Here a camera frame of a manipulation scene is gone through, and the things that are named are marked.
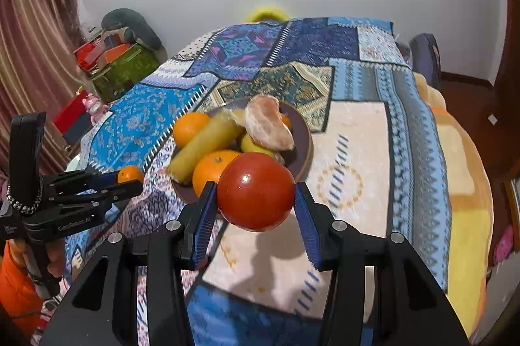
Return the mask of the hand holding left gripper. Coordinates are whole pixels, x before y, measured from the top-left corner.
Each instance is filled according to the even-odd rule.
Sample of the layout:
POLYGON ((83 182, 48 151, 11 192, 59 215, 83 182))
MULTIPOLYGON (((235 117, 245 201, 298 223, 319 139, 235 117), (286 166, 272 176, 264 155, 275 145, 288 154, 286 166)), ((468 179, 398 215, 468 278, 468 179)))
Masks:
MULTIPOLYGON (((7 241, 10 249, 11 260, 24 273, 27 272, 26 261, 31 251, 29 245, 23 239, 10 239, 7 241)), ((64 240, 57 239, 45 245, 49 263, 47 271, 55 277, 61 277, 64 272, 64 240)))

